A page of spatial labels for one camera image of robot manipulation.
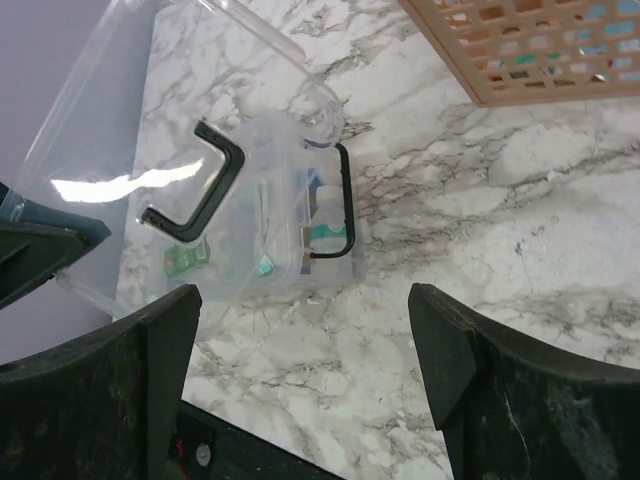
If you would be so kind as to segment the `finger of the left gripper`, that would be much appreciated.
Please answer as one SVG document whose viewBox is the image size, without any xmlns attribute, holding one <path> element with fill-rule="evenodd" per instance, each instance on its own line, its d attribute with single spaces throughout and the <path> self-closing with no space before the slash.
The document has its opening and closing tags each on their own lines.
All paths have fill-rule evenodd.
<svg viewBox="0 0 640 480">
<path fill-rule="evenodd" d="M 1 306 L 52 280 L 111 236 L 110 206 L 65 197 L 53 185 L 36 197 L 1 186 Z"/>
</svg>

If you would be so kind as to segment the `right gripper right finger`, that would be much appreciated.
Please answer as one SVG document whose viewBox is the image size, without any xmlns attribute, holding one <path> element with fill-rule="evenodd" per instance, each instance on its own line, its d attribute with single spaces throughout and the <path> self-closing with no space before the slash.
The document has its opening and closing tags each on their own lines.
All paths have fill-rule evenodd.
<svg viewBox="0 0 640 480">
<path fill-rule="evenodd" d="M 637 370 L 556 348 L 432 285 L 414 285 L 408 308 L 455 478 L 638 477 Z"/>
</svg>

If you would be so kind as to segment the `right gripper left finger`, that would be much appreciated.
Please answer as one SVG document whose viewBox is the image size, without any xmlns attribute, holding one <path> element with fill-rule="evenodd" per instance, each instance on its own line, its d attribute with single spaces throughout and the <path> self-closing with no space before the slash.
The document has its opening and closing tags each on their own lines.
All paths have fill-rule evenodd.
<svg viewBox="0 0 640 480">
<path fill-rule="evenodd" d="M 163 478 L 201 305 L 182 286 L 2 365 L 2 478 Z"/>
</svg>

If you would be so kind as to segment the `small green box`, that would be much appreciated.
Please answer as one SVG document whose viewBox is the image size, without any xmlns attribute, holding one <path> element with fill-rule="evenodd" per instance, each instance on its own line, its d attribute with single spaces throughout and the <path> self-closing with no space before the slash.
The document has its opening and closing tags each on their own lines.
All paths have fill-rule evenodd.
<svg viewBox="0 0 640 480">
<path fill-rule="evenodd" d="M 201 240 L 194 247 L 172 246 L 163 256 L 165 275 L 168 278 L 179 277 L 186 272 L 208 265 L 210 257 L 210 247 L 206 239 Z"/>
</svg>

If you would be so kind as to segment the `clear box lid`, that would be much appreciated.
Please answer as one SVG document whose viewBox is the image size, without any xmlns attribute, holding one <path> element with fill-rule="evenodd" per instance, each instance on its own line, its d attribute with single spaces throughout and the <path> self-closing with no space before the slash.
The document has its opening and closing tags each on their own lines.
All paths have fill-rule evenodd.
<svg viewBox="0 0 640 480">
<path fill-rule="evenodd" d="M 199 119 L 228 133 L 268 111 L 338 143 L 342 104 L 304 52 L 236 1 L 114 1 L 91 35 L 11 187 L 110 206 L 111 236 L 55 274 L 58 285 L 121 318 L 149 291 L 151 232 L 140 206 Z"/>
</svg>

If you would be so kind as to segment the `clear first aid box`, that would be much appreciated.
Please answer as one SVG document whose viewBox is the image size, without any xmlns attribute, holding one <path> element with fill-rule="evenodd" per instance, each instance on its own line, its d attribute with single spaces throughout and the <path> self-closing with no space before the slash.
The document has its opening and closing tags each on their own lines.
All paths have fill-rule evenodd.
<svg viewBox="0 0 640 480">
<path fill-rule="evenodd" d="M 244 167 L 203 235 L 176 243 L 155 230 L 149 242 L 153 264 L 149 291 L 162 294 L 182 284 L 197 286 L 204 299 L 229 304 L 237 300 L 304 287 L 334 287 L 358 275 L 356 243 L 345 257 L 314 260 L 309 245 L 314 213 L 314 171 L 338 164 L 334 146 L 307 138 L 288 115 L 268 111 L 224 133 L 242 147 Z M 174 156 L 162 171 L 183 165 Z M 194 247 L 206 239 L 208 265 L 168 278 L 163 256 L 178 245 Z"/>
</svg>

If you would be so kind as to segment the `white green-label bottle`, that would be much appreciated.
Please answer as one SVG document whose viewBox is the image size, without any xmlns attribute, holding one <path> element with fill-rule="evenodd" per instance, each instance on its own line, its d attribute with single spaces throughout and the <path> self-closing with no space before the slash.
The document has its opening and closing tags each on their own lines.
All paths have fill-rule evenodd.
<svg viewBox="0 0 640 480">
<path fill-rule="evenodd" d="M 336 259 L 353 247 L 351 218 L 346 213 L 344 191 L 340 186 L 316 189 L 316 210 L 311 217 L 309 245 L 315 259 Z"/>
</svg>

